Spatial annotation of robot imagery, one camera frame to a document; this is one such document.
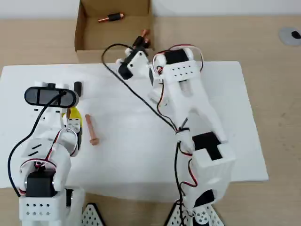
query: mounting hole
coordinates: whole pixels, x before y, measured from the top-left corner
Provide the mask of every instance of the mounting hole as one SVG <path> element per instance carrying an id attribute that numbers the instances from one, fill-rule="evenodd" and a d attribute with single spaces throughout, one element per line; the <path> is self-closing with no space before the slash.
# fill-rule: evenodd
<path id="1" fill-rule="evenodd" d="M 300 35 L 300 33 L 297 32 L 297 31 L 293 31 L 293 32 L 292 32 L 292 37 L 293 37 L 294 39 L 301 39 L 301 35 Z"/>

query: cardboard box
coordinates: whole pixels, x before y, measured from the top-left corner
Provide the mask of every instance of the cardboard box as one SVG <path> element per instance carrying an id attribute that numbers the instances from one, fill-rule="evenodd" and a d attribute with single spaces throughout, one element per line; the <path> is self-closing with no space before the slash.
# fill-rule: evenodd
<path id="1" fill-rule="evenodd" d="M 98 23 L 99 18 L 124 13 L 118 21 Z M 150 49 L 154 46 L 151 0 L 81 0 L 74 47 L 81 63 L 99 63 L 103 51 L 111 44 L 131 46 L 143 29 L 149 29 Z M 115 47 L 106 53 L 107 62 L 125 58 L 125 48 Z"/>

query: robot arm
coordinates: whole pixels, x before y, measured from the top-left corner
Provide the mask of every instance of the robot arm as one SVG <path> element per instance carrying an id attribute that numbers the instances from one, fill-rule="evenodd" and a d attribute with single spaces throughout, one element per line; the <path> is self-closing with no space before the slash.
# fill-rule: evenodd
<path id="1" fill-rule="evenodd" d="M 85 192 L 65 187 L 71 157 L 77 155 L 81 141 L 81 116 L 75 108 L 79 96 L 66 87 L 40 85 L 25 92 L 25 100 L 37 113 L 53 96 L 65 94 L 47 108 L 22 155 L 18 180 L 20 219 L 24 226 L 40 225 L 41 221 L 55 226 L 79 226 Z"/>
<path id="2" fill-rule="evenodd" d="M 155 93 L 161 89 L 167 90 L 178 142 L 182 151 L 191 158 L 187 178 L 193 177 L 197 182 L 195 186 L 181 185 L 183 204 L 190 213 L 194 208 L 215 203 L 224 196 L 235 162 L 221 121 L 210 105 L 201 81 L 200 69 L 203 65 L 194 60 L 192 48 L 196 47 L 171 47 L 157 53 L 152 63 L 149 63 L 143 48 L 127 49 L 127 58 L 117 61 L 123 79 L 139 76 L 150 80 L 151 98 L 157 96 L 156 99 L 159 99 Z M 189 128 L 179 129 L 189 120 L 191 111 L 209 125 L 210 132 L 192 136 Z"/>

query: white paper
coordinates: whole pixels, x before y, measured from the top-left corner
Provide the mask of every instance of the white paper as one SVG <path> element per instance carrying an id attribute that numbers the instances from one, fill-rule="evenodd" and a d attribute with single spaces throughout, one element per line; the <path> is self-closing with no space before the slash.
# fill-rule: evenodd
<path id="1" fill-rule="evenodd" d="M 178 198 L 174 132 L 102 64 L 4 67 L 0 77 L 0 187 L 10 186 L 8 155 L 28 135 L 38 115 L 24 100 L 25 90 L 34 86 L 35 81 L 67 83 L 71 88 L 75 81 L 83 82 L 83 96 L 77 108 L 83 118 L 86 113 L 92 115 L 100 144 L 91 146 L 84 120 L 81 150 L 71 159 L 68 185 L 82 186 L 95 194 L 135 200 L 173 202 Z M 202 81 L 236 153 L 232 181 L 268 180 L 240 64 L 205 62 Z M 147 99 L 151 90 L 147 79 L 132 78 L 127 83 Z M 192 131 L 206 130 L 193 116 L 190 122 L 194 122 L 190 123 Z M 18 158 L 25 145 L 13 156 L 15 180 Z M 178 168 L 180 178 L 187 174 L 186 157 L 179 157 Z"/>

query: wooden table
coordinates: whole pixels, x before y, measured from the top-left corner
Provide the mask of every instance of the wooden table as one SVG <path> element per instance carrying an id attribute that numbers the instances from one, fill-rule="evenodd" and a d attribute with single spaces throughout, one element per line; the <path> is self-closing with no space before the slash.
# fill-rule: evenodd
<path id="1" fill-rule="evenodd" d="M 77 63 L 76 21 L 0 21 L 0 66 Z M 231 184 L 215 207 L 228 226 L 300 225 L 301 48 L 284 46 L 282 26 L 301 28 L 301 16 L 157 18 L 157 49 L 193 43 L 207 61 L 241 63 L 270 176 Z M 18 224 L 17 198 L 0 190 L 0 218 Z M 108 226 L 162 226 L 172 206 L 87 195 Z"/>

